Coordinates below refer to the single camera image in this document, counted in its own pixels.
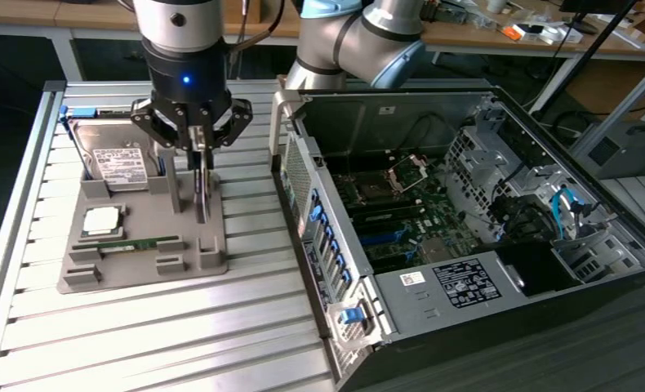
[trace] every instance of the white label sticker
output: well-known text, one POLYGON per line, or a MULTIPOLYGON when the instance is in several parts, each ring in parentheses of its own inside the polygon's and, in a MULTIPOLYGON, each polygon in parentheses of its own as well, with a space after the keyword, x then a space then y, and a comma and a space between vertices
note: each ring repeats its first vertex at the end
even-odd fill
POLYGON ((395 107, 394 106, 382 106, 378 109, 378 114, 393 114, 395 113, 395 107))
POLYGON ((411 286, 413 284, 425 283, 422 272, 410 272, 409 274, 402 274, 399 276, 403 286, 411 286))
POLYGON ((92 154, 107 184, 148 181, 140 149, 95 149, 92 154))

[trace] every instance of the slotted aluminum table surface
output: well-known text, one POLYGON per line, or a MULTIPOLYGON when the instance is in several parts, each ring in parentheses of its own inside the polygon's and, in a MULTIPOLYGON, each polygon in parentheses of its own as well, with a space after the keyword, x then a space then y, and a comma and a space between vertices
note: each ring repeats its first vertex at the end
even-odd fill
MULTIPOLYGON (((0 238, 0 391, 334 390, 269 169, 277 84, 230 88, 255 116, 215 157, 225 275, 56 292, 82 165, 63 128, 48 121, 39 131, 40 162, 24 177, 23 161, 11 206, 26 190, 28 196, 18 210, 10 207, 2 229, 10 222, 20 227, 16 238, 0 238)), ((127 109, 150 90, 147 82, 80 82, 63 97, 46 93, 40 108, 47 99, 52 118, 62 103, 127 109)))

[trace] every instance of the circuit board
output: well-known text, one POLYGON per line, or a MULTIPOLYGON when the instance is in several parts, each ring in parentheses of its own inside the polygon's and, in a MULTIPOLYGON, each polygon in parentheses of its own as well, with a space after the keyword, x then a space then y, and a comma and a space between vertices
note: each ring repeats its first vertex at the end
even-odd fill
MULTIPOLYGON (((405 165, 398 170, 401 178, 415 181, 413 166, 405 165)), ((425 248, 430 243, 425 241, 430 239, 433 244, 441 239, 445 259, 470 255, 481 244, 458 218, 446 194, 440 191, 436 176, 430 175, 405 193, 393 190, 383 170, 350 172, 333 175, 333 178, 377 273, 436 262, 436 258, 426 257, 425 248), (369 210, 378 211, 377 223, 370 224, 370 218, 358 219, 369 216, 369 210)))

